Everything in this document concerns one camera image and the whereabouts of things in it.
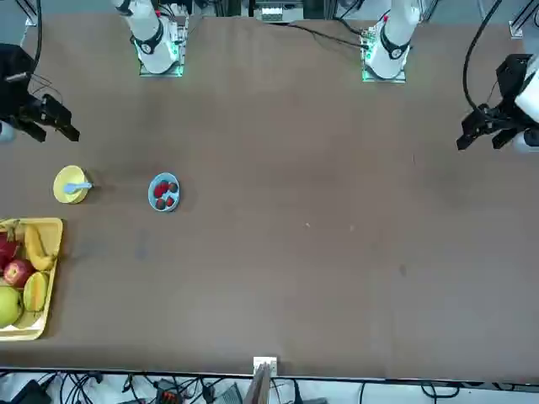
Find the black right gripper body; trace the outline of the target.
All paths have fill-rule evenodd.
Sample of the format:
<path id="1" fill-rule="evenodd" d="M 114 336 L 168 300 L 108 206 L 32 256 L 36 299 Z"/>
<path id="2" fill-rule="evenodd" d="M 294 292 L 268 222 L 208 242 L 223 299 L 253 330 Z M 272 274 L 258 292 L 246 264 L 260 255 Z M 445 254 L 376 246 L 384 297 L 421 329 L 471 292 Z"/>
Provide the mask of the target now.
<path id="1" fill-rule="evenodd" d="M 1 120 L 40 122 L 40 101 L 29 92 L 34 65 L 19 45 L 1 44 Z"/>

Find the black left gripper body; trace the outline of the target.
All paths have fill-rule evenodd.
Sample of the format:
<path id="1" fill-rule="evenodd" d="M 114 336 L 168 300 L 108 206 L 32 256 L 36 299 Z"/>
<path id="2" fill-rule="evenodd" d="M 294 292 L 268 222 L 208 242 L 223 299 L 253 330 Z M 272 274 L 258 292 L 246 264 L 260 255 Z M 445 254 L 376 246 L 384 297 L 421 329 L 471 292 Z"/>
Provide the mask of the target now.
<path id="1" fill-rule="evenodd" d="M 508 110 L 515 103 L 526 77 L 528 62 L 532 54 L 510 54 L 496 69 L 499 91 L 502 97 L 497 105 L 499 110 Z"/>

